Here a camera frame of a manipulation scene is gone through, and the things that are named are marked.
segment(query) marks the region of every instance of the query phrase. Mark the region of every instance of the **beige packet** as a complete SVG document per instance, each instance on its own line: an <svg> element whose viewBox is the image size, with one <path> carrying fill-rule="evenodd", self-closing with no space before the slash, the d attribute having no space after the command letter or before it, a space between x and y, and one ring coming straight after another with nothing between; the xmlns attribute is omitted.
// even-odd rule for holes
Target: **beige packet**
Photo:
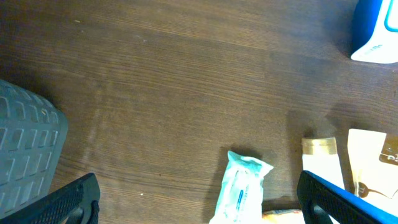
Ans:
<svg viewBox="0 0 398 224"><path fill-rule="evenodd" d="M348 155L355 195L398 217L398 136L350 129Z"/></svg>

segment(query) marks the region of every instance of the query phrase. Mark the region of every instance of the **white blue package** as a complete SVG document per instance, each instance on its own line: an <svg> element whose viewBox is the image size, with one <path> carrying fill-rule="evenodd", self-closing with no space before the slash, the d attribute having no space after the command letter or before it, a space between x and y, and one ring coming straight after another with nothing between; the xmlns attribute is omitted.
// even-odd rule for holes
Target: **white blue package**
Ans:
<svg viewBox="0 0 398 224"><path fill-rule="evenodd" d="M260 223L264 176L274 167L228 151L228 165L210 224Z"/></svg>

